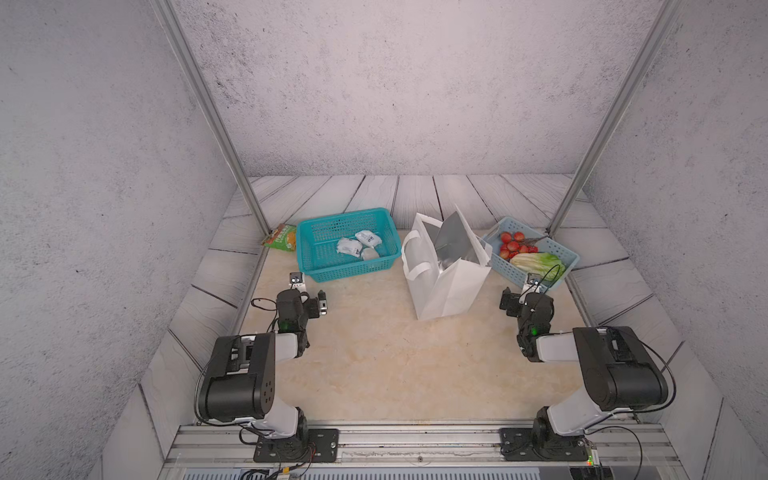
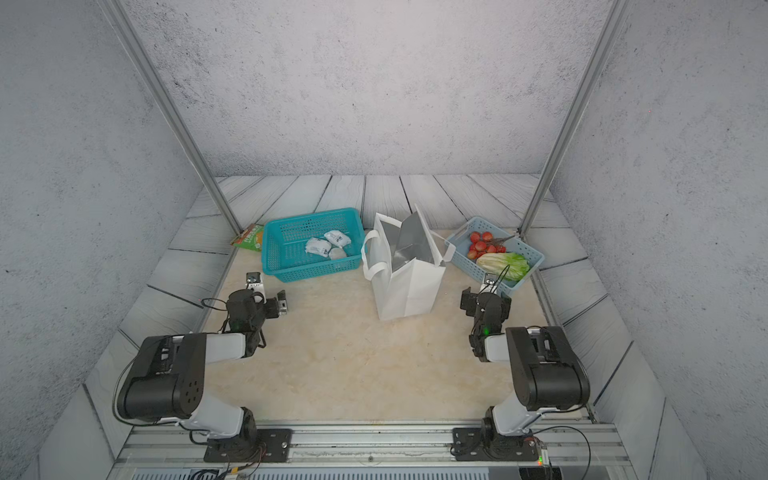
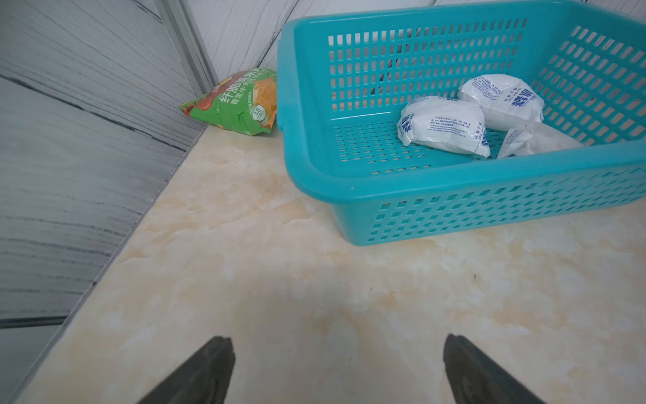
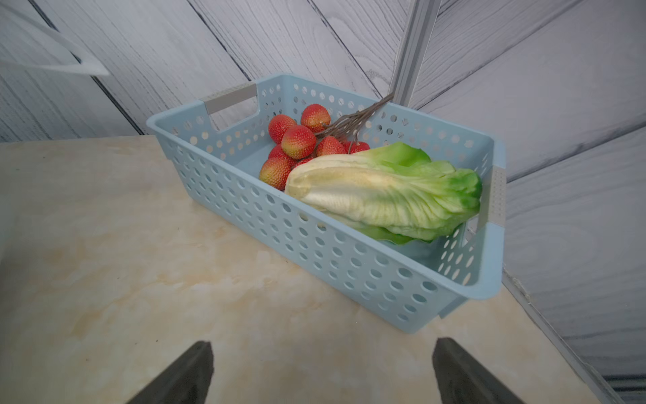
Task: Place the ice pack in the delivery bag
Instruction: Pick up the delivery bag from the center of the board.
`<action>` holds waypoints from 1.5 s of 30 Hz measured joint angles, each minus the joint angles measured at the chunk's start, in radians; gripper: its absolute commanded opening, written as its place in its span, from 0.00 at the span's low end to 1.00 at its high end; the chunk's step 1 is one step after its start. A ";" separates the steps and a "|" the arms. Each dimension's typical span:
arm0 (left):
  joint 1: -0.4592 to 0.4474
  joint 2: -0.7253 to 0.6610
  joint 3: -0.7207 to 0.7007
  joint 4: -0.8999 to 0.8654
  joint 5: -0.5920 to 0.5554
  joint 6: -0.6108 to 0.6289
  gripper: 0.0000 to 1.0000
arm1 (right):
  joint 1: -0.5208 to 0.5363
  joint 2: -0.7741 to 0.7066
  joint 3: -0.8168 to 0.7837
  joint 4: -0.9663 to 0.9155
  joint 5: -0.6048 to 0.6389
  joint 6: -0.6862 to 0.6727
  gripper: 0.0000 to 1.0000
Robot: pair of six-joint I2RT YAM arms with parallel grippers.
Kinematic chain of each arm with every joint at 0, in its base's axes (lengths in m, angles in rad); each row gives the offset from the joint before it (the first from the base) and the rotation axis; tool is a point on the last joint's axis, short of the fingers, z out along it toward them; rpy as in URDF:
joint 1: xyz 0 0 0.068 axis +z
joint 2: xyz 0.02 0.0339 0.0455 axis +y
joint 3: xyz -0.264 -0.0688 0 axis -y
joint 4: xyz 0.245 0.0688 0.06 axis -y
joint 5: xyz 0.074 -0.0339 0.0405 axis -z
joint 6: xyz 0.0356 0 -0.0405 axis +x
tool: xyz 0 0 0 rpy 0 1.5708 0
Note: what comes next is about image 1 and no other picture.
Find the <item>white ice pack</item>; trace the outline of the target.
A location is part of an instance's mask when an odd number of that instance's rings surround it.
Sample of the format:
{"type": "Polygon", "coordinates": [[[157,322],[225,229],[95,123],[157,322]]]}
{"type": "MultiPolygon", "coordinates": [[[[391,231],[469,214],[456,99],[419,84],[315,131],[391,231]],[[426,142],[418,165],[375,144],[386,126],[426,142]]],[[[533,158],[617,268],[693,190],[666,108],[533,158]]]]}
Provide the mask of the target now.
{"type": "Polygon", "coordinates": [[[366,248],[375,248],[382,244],[382,239],[370,230],[361,230],[357,232],[355,238],[366,248]]]}
{"type": "Polygon", "coordinates": [[[337,252],[359,258],[364,246],[357,239],[341,238],[336,245],[337,252]]]}

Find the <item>teal plastic basket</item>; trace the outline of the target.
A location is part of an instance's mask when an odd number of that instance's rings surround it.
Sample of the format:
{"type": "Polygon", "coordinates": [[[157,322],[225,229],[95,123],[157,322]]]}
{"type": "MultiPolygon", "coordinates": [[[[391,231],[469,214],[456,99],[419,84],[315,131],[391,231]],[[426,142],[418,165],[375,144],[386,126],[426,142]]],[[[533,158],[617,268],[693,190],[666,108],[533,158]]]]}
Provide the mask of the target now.
{"type": "Polygon", "coordinates": [[[387,270],[400,253],[400,238],[385,208],[313,218],[297,227],[299,270],[316,282],[387,270]]]}

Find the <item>white insulated delivery bag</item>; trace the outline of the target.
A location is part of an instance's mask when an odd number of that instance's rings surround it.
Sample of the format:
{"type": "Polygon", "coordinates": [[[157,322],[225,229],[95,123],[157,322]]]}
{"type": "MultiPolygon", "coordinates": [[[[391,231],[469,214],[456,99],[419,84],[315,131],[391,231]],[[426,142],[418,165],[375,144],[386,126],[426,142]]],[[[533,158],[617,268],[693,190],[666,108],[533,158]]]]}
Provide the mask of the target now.
{"type": "Polygon", "coordinates": [[[491,255],[459,210],[445,221],[416,214],[401,260],[417,318],[468,312],[490,273],[491,255]]]}

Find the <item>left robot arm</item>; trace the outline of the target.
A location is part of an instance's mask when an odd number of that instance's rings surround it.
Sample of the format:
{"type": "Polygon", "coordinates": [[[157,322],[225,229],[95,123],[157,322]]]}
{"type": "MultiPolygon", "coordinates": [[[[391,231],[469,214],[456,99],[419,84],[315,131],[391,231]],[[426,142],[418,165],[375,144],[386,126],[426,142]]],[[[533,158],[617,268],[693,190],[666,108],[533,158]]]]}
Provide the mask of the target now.
{"type": "Polygon", "coordinates": [[[237,426],[274,451],[298,456],[309,448],[306,416],[279,398],[276,366],[310,347],[308,323],[327,313],[327,296],[288,289],[274,304],[266,332],[217,338],[198,380],[195,414],[205,425],[237,426]]]}

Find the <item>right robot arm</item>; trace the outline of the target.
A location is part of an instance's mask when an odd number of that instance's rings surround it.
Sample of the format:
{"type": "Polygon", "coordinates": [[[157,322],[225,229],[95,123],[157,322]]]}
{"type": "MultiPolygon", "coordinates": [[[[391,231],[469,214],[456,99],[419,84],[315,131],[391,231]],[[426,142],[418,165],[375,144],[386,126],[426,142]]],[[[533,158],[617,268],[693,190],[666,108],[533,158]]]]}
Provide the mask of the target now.
{"type": "Polygon", "coordinates": [[[506,288],[500,309],[517,319],[518,347],[532,363],[574,363],[583,386],[565,400],[544,406],[529,428],[499,431],[507,461],[588,462],[587,431],[615,414],[650,412],[672,402],[667,379],[647,347],[629,327],[575,327],[553,333],[554,301],[529,287],[506,288]]]}

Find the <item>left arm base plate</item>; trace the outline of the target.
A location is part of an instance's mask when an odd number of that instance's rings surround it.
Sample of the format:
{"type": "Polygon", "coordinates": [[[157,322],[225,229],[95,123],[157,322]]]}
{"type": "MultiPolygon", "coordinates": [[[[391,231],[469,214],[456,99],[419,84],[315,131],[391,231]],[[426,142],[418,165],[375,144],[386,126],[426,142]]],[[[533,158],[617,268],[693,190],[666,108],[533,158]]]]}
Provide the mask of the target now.
{"type": "Polygon", "coordinates": [[[259,439],[255,445],[255,463],[303,464],[334,463],[339,447],[338,429],[310,428],[283,439],[259,439]]]}

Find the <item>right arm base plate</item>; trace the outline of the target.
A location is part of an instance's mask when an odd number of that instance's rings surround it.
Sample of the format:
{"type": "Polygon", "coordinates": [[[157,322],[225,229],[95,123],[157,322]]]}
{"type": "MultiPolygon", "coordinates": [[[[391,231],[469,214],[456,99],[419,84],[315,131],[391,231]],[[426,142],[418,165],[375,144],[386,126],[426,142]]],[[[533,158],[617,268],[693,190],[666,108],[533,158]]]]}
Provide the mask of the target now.
{"type": "Polygon", "coordinates": [[[590,450],[583,437],[563,437],[534,428],[499,430],[500,452],[508,462],[586,462],[590,450]]]}

